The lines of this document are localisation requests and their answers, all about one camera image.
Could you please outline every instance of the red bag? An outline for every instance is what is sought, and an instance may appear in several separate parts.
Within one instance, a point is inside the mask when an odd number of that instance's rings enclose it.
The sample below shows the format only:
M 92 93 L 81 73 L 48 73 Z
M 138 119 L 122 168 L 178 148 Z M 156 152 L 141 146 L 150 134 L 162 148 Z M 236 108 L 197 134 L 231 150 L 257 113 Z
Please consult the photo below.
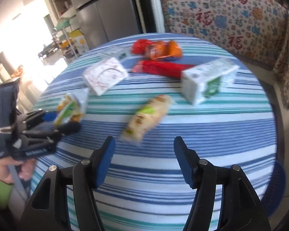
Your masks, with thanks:
M 191 64 L 177 64 L 167 61 L 139 61 L 134 67 L 134 73 L 150 73 L 168 77 L 181 78 L 181 71 L 194 67 Z
M 152 44 L 154 43 L 150 40 L 139 39 L 134 42 L 132 46 L 132 53 L 135 55 L 144 55 L 146 47 Z

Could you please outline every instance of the silver screw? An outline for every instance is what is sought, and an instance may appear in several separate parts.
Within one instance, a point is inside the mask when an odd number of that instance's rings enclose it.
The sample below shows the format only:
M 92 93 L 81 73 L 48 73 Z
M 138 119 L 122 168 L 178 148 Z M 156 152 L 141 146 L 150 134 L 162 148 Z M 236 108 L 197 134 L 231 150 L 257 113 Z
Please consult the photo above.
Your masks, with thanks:
M 207 164 L 208 164 L 208 161 L 207 161 L 206 159 L 200 159 L 200 160 L 199 160 L 199 163 L 200 163 L 201 165 L 207 165 Z
M 85 159 L 85 160 L 81 161 L 82 165 L 88 165 L 89 163 L 90 163 L 90 160 L 88 160 L 88 159 Z
M 49 167 L 49 171 L 55 171 L 57 169 L 57 166 L 56 165 L 51 165 Z
M 232 165 L 232 168 L 235 170 L 235 171 L 240 171 L 241 167 L 237 164 L 235 165 Z

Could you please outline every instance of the gray strap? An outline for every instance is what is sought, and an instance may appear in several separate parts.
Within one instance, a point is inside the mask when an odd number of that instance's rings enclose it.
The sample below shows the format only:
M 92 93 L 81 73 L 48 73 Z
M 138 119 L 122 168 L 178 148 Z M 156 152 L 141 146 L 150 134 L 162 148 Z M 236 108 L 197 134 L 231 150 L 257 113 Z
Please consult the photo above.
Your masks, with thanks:
M 14 180 L 14 188 L 17 190 L 20 197 L 27 202 L 28 194 L 26 193 L 26 190 L 24 186 L 22 185 L 22 181 L 20 180 L 16 168 L 14 165 L 8 165 L 8 169 L 12 175 L 12 178 Z

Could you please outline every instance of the gray refrigerator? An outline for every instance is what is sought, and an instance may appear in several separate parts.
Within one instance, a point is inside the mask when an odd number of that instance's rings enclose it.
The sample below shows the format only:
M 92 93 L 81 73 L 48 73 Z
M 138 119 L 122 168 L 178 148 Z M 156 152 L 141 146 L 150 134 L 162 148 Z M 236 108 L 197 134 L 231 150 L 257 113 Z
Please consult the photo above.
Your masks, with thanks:
M 118 38 L 141 34 L 135 0 L 71 0 L 91 49 Z

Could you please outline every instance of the table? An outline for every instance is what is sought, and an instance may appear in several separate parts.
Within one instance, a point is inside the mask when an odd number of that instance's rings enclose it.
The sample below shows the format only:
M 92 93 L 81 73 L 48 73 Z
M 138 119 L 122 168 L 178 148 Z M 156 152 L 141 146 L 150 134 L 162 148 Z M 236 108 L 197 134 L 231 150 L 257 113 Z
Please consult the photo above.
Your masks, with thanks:
M 184 182 L 173 152 L 173 139 L 182 136 L 200 158 L 216 166 L 239 164 L 262 197 L 269 183 L 276 155 L 276 130 L 272 108 L 257 78 L 237 58 L 206 41 L 175 34 L 146 34 L 115 40 L 100 46 L 70 64 L 44 91 L 36 108 L 54 110 L 60 97 L 84 86 L 81 74 L 100 60 L 99 52 L 112 45 L 131 47 L 139 39 L 174 39 L 183 49 L 179 63 L 201 64 L 220 57 L 240 66 L 232 87 L 197 107 L 180 93 L 177 79 L 129 73 L 129 77 L 105 95 L 89 96 L 82 130 L 58 144 L 56 154 L 42 157 L 32 179 L 31 192 L 50 165 L 75 165 L 98 149 L 108 135 L 116 138 L 116 152 L 108 175 L 94 192 L 106 230 L 182 230 L 195 190 Z M 131 70 L 141 56 L 131 56 L 123 66 Z M 137 109 L 158 94 L 176 102 L 161 124 L 149 131 L 141 147 L 119 140 Z M 51 128 L 45 123 L 41 129 Z M 68 188 L 72 228 L 78 230 L 73 192 Z M 221 187 L 210 229 L 217 226 Z

